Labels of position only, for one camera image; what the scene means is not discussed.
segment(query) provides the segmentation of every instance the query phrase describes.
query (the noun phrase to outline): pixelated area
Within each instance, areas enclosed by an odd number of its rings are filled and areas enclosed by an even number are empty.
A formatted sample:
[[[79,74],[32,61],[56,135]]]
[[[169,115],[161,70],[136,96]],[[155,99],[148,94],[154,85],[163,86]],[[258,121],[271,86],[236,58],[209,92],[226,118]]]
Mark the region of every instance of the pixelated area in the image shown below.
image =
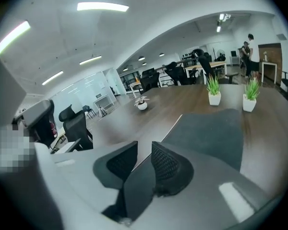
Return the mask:
[[[18,172],[35,157],[34,144],[23,130],[0,127],[0,172]]]

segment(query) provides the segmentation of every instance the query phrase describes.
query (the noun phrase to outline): white shirt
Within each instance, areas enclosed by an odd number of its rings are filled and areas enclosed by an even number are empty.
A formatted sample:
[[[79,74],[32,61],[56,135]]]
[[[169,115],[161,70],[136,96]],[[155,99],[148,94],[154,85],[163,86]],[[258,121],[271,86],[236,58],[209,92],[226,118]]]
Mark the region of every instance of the white shirt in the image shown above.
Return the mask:
[[[253,49],[253,54],[251,56],[251,61],[259,62],[259,48],[258,48],[258,44],[254,40],[251,40],[250,44],[249,44],[249,48]]]

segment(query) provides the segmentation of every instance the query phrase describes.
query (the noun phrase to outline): small succulent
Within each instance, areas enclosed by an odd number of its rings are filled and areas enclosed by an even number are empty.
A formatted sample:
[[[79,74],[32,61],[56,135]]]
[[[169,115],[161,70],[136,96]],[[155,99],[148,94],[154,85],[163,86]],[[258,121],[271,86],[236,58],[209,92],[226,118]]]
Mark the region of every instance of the small succulent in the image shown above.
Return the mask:
[[[248,100],[255,100],[259,95],[259,82],[255,78],[251,78],[250,82],[245,85],[245,95]]]
[[[219,87],[219,82],[217,80],[217,77],[215,77],[215,79],[213,79],[213,77],[211,75],[209,75],[207,90],[212,95],[217,95],[219,93],[220,87]]]
[[[138,98],[138,99],[135,100],[134,105],[135,105],[135,106],[141,105],[141,104],[143,104],[145,101],[148,101],[148,100],[149,100],[149,99],[147,99],[147,96],[141,96],[140,98]]]

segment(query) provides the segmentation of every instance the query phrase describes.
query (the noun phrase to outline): dark wood tabletop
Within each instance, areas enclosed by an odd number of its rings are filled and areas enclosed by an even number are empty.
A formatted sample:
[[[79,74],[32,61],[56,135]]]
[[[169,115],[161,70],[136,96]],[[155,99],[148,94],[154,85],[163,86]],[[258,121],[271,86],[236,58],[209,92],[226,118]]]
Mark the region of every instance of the dark wood tabletop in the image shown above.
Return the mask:
[[[204,85],[154,88],[144,95],[148,108],[140,111],[129,102],[93,124],[94,148],[137,140],[138,164],[151,153],[151,142],[162,141],[180,115],[241,110],[244,135],[240,172],[276,196],[288,186],[288,101],[272,88],[260,88],[252,113],[242,110],[244,85],[221,85],[219,106],[210,106]]]

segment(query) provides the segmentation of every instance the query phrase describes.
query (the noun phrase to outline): white flower pot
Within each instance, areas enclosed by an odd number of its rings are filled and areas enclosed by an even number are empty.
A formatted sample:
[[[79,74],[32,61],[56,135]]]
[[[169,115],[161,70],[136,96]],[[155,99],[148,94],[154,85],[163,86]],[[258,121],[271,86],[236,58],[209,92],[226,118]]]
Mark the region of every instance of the white flower pot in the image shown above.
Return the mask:
[[[144,102],[143,104],[139,104],[138,108],[142,111],[145,110],[147,108],[147,102]]]
[[[243,110],[246,112],[251,112],[256,105],[256,99],[251,101],[246,98],[246,94],[243,94]]]
[[[221,101],[221,93],[219,92],[216,95],[212,95],[210,92],[208,93],[209,103],[210,105],[219,105]]]

